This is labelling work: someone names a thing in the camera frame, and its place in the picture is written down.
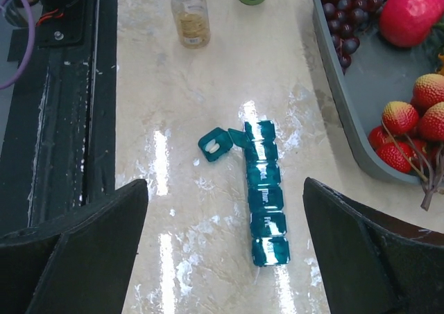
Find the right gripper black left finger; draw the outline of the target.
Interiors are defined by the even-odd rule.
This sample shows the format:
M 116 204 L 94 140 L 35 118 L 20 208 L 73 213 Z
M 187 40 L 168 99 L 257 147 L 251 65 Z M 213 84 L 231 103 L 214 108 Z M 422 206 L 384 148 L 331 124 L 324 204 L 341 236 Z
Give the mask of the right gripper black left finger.
M 148 208 L 146 181 L 1 236 L 2 313 L 120 313 Z

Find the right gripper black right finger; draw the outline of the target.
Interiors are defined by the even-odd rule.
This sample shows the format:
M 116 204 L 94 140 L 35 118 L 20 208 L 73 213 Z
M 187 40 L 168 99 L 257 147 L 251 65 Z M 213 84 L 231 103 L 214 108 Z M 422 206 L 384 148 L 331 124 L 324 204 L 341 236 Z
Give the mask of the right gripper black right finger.
M 302 196 L 331 313 L 442 313 L 443 234 L 306 178 Z

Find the teal weekly pill organizer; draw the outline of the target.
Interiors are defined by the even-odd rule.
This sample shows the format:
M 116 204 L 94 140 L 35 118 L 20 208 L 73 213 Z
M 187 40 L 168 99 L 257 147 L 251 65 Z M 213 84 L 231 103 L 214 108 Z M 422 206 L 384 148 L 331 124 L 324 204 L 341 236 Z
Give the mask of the teal weekly pill organizer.
M 269 120 L 246 121 L 244 131 L 253 263 L 258 267 L 288 264 L 290 251 L 275 126 Z

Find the detached teal pill compartment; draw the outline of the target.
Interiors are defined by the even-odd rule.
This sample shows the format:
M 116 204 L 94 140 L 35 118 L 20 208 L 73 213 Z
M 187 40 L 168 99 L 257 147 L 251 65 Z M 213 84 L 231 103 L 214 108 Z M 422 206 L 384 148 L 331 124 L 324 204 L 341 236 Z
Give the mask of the detached teal pill compartment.
M 212 139 L 215 139 L 219 143 L 220 148 L 215 153 L 209 154 L 205 151 L 205 145 Z M 214 128 L 211 132 L 208 132 L 198 141 L 198 147 L 208 162 L 215 162 L 222 155 L 228 153 L 233 146 L 246 148 L 249 144 L 250 139 L 245 132 L 232 128 L 224 130 L 220 127 Z

